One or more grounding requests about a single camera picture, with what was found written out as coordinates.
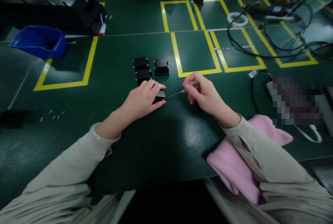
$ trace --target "left hand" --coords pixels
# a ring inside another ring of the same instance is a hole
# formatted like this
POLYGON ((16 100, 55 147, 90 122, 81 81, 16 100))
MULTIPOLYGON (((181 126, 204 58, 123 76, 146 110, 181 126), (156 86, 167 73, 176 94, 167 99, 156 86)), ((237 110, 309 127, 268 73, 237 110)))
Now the left hand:
POLYGON ((166 89, 166 86, 152 79, 148 82, 143 81, 139 87, 131 90, 120 107, 123 117, 132 123, 160 108, 166 101, 159 101, 155 104, 153 102, 158 92, 162 89, 166 89))

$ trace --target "screwdriver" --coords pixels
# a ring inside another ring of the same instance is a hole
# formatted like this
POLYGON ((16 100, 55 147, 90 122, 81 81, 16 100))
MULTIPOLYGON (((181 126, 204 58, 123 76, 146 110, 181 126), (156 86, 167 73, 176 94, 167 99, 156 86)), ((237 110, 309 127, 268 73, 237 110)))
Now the screwdriver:
MULTIPOLYGON (((199 89, 200 88, 200 84, 199 83, 196 83, 196 84, 193 84, 192 85, 194 88, 196 88, 196 89, 199 89)), ((173 95, 171 95, 171 96, 168 96, 168 97, 166 97, 165 99, 167 99, 167 98, 169 98, 169 97, 172 97, 172 96, 174 96, 174 95, 177 95, 177 94, 179 94, 179 93, 185 93, 185 92, 187 92, 185 89, 182 89, 180 92, 177 92, 176 94, 173 94, 173 95)))

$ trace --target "yellow tape rectangle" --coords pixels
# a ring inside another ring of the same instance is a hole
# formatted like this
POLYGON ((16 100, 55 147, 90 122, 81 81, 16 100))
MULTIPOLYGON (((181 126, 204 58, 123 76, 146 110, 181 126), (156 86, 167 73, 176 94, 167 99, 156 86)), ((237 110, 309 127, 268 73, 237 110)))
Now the yellow tape rectangle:
MULTIPOLYGON (((161 1, 161 10, 162 10, 162 18, 163 18, 163 24, 164 24, 164 31, 166 33, 169 32, 167 14, 165 12, 165 4, 178 4, 178 3, 185 3, 187 5, 187 9, 188 9, 191 21, 192 21, 193 29, 195 31, 197 31, 198 30, 198 26, 197 26, 197 23, 196 23, 195 18, 194 18, 194 14, 193 14, 193 11, 192 11, 192 8, 191 8, 191 4, 190 4, 190 2, 188 0, 161 1)), ((199 10, 196 4, 194 4, 194 9, 196 10, 196 12, 197 12, 197 10, 199 10)), ((200 23, 201 29, 204 30, 205 29, 205 25, 203 24, 202 18, 199 18, 198 13, 197 13, 197 16, 198 16, 198 19, 199 19, 199 23, 200 23)), ((219 64, 219 60, 218 60, 218 58, 216 56, 216 52, 214 50, 214 46, 213 46, 212 40, 209 37, 209 34, 208 34, 207 31, 204 31, 204 34, 205 34, 205 37, 206 37, 206 40, 207 40, 207 44, 209 46, 209 50, 211 51, 211 55, 213 57, 215 69, 202 70, 202 71, 198 71, 198 72, 200 74, 202 74, 202 75, 214 74, 214 73, 221 73, 222 69, 221 69, 221 66, 219 64)), ((171 35, 171 40, 172 40, 174 58, 176 60, 176 66, 177 66, 178 76, 179 77, 187 77, 187 76, 191 75, 193 73, 193 71, 191 71, 191 72, 183 72, 183 69, 181 67, 181 62, 180 62, 180 56, 179 56, 179 51, 178 51, 178 45, 177 45, 176 35, 175 35, 174 32, 171 32, 170 35, 171 35)))
POLYGON ((61 84, 50 84, 50 85, 44 85, 45 78, 48 74, 48 71, 51 67, 51 63, 53 59, 47 59, 44 68, 42 70, 41 75, 39 76, 39 79, 36 83, 36 86, 34 88, 34 91, 45 91, 49 89, 62 89, 62 88, 70 88, 70 87, 77 87, 77 86, 86 86, 88 85, 89 82, 89 77, 90 77, 90 71, 91 67, 93 65, 93 60, 95 56, 95 51, 96 51, 96 46, 97 46, 97 41, 98 41, 98 36, 93 37, 93 41, 91 43, 90 51, 89 51, 89 56, 86 64, 86 68, 84 70, 83 74, 83 80, 78 81, 78 82, 69 82, 69 83, 61 83, 61 84))
MULTIPOLYGON (((267 6, 271 6, 270 2, 268 0, 263 0, 264 3, 267 6)), ((241 7, 244 6, 243 0, 238 0, 238 3, 241 7)), ((266 48, 268 49, 268 51, 270 52, 270 54, 273 57, 277 57, 277 53, 274 51, 274 49, 270 46, 270 44, 268 43, 268 41, 266 40, 266 38, 264 37, 264 35, 260 32, 260 30, 258 29, 258 27, 256 26, 256 23, 254 22, 254 20, 252 19, 252 17, 249 14, 246 14, 246 16, 249 19, 250 24, 253 26, 255 32, 257 33, 257 35, 259 36, 259 38, 261 39, 261 41, 264 43, 264 45, 266 46, 266 48)), ((283 26, 283 28, 289 33, 289 35, 296 40, 297 43, 301 44, 301 42, 297 39, 297 37, 294 35, 294 33, 292 32, 292 30, 282 21, 281 25, 283 26)), ((308 56, 308 58, 310 59, 309 61, 299 61, 299 62, 292 62, 292 63, 282 63, 280 58, 276 58, 276 62, 279 65, 280 68, 288 68, 288 67, 296 67, 296 66, 306 66, 306 65, 311 65, 311 64, 318 64, 318 61, 311 55, 310 52, 306 52, 306 55, 308 56)))
MULTIPOLYGON (((226 15, 228 16, 230 14, 230 11, 227 8, 227 5, 225 4, 224 0, 204 0, 204 2, 220 2, 223 10, 226 13, 226 15)), ((200 22, 200 25, 201 25, 202 17, 201 17, 199 9, 198 10, 196 9, 196 13, 198 14, 198 19, 199 19, 199 22, 200 22)), ((252 42, 250 36, 248 35, 248 33, 246 32, 246 30, 243 28, 243 29, 241 29, 241 31, 242 31, 242 34, 244 35, 247 43, 250 46, 252 46, 253 42, 252 42)), ((212 37, 212 40, 214 42, 215 48, 217 49, 217 54, 220 57, 220 60, 221 60, 221 63, 222 63, 222 66, 223 66, 225 72, 237 72, 237 71, 248 71, 248 70, 255 70, 255 69, 266 69, 266 65, 263 62, 262 58, 260 58, 260 57, 256 57, 259 65, 229 68, 228 64, 227 64, 227 62, 224 58, 224 55, 222 53, 219 42, 216 38, 215 32, 210 32, 210 33, 211 33, 211 37, 212 37)), ((254 54, 258 54, 258 51, 254 46, 251 47, 251 50, 254 54)))

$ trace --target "wrist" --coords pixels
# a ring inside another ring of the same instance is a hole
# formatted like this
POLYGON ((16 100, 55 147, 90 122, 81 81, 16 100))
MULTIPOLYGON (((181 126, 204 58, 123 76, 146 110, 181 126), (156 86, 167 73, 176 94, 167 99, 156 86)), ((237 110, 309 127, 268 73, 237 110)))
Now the wrist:
POLYGON ((102 123, 96 126, 96 133, 105 139, 116 139, 131 122, 123 117, 121 108, 113 111, 102 123))
POLYGON ((232 128, 241 120, 241 116, 227 106, 225 102, 217 107, 214 117, 224 128, 232 128))

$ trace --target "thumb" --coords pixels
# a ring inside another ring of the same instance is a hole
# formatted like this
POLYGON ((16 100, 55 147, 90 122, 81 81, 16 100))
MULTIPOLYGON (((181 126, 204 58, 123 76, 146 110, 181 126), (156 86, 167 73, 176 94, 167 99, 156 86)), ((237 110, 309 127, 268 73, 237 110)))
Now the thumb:
POLYGON ((157 103, 152 104, 152 106, 150 107, 150 109, 151 109, 152 112, 153 112, 154 110, 157 110, 158 108, 161 108, 162 105, 164 105, 164 104, 166 104, 166 101, 165 101, 165 100, 159 101, 159 102, 157 102, 157 103))
POLYGON ((196 101, 201 99, 202 94, 196 88, 194 88, 192 85, 185 84, 184 87, 185 87, 185 90, 187 91, 187 93, 190 96, 192 96, 196 101))

